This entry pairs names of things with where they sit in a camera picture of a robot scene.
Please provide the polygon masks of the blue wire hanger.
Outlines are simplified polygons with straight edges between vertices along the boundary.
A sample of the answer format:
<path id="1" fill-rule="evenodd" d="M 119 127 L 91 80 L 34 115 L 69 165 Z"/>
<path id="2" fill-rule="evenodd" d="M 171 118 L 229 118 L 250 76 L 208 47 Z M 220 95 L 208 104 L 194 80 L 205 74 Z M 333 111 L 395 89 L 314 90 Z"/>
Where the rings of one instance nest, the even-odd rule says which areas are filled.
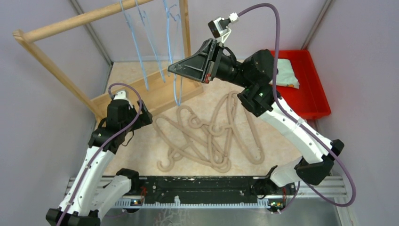
<path id="1" fill-rule="evenodd" d="M 138 60 L 139 60 L 139 64 L 141 66 L 145 88 L 146 88 L 147 91 L 149 91 L 147 73 L 146 73 L 146 70 L 145 70 L 145 67 L 144 67 L 144 63 L 143 63 L 143 60 L 142 60 L 142 57 L 141 57 L 140 48 L 138 46 L 138 42 L 137 42 L 137 39 L 136 39 L 136 34 L 135 34 L 132 18 L 130 16 L 130 14 L 125 11 L 124 5 L 123 5 L 123 1 L 120 0 L 119 3 L 120 3 L 121 11 L 122 11 L 122 13 L 124 15 L 124 18 L 126 20 L 127 26 L 128 26 L 128 28 L 129 28 L 129 30 L 131 32 L 131 36 L 132 36 L 132 39 L 133 39 L 133 42 L 134 42 L 134 46 L 135 46 L 135 49 L 136 49 L 136 53 L 137 53 L 137 57 L 138 57 Z"/>
<path id="2" fill-rule="evenodd" d="M 173 94 L 174 101 L 177 106 L 181 105 L 182 102 L 182 94 L 183 94 L 183 77 L 177 74 L 174 74 L 173 79 Z"/>
<path id="3" fill-rule="evenodd" d="M 150 47 L 151 47 L 151 49 L 153 51 L 153 54 L 154 54 L 155 60 L 157 62 L 158 68 L 160 70 L 160 75 L 161 75 L 162 81 L 165 83 L 166 79 L 165 79 L 164 72 L 162 70 L 162 65 L 161 65 L 161 61 L 160 61 L 160 58 L 159 58 L 159 55 L 158 55 L 158 52 L 157 52 L 157 47 L 156 47 L 155 42 L 154 42 L 154 35 L 152 33 L 152 30 L 151 30 L 150 19 L 149 19 L 148 15 L 146 14 L 146 12 L 144 10 L 140 9 L 137 0 L 135 1 L 135 3 L 136 3 L 136 7 L 137 7 L 137 10 L 138 10 L 140 19 L 141 19 L 142 24 L 144 26 L 144 30 L 145 30 L 148 42 L 150 44 Z"/>
<path id="4" fill-rule="evenodd" d="M 180 31 L 181 15 L 177 12 L 177 1 L 169 4 L 163 0 L 163 8 L 166 14 L 166 40 L 168 50 L 168 66 L 175 62 L 175 53 L 179 41 L 178 32 Z"/>

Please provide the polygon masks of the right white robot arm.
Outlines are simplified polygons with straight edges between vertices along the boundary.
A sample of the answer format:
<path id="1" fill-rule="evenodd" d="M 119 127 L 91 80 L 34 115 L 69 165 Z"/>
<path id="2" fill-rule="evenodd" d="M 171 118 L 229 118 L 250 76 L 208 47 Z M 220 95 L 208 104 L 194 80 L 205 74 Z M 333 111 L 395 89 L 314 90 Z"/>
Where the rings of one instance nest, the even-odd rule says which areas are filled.
<path id="1" fill-rule="evenodd" d="M 238 62 L 230 49 L 208 39 L 192 56 L 171 64 L 168 71 L 201 83 L 217 78 L 242 87 L 237 97 L 243 107 L 272 125 L 300 151 L 298 160 L 274 167 L 267 174 L 265 189 L 277 194 L 283 186 L 297 181 L 319 185 L 329 175 L 344 144 L 317 133 L 279 92 L 273 91 L 273 64 L 274 57 L 267 49 Z"/>

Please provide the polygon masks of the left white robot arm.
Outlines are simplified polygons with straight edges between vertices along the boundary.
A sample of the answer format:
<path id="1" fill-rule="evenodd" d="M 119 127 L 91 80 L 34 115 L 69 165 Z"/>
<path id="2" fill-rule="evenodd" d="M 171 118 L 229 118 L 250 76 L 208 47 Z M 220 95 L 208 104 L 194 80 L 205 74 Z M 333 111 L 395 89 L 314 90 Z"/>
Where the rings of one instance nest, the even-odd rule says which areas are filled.
<path id="1" fill-rule="evenodd" d="M 98 226 L 115 202 L 125 194 L 142 192 L 139 173 L 120 169 L 111 182 L 96 192 L 104 171 L 123 145 L 128 133 L 152 124 L 152 114 L 142 99 L 135 109 L 125 90 L 111 96 L 107 116 L 93 131 L 84 162 L 63 201 L 49 209 L 46 221 L 52 226 Z"/>

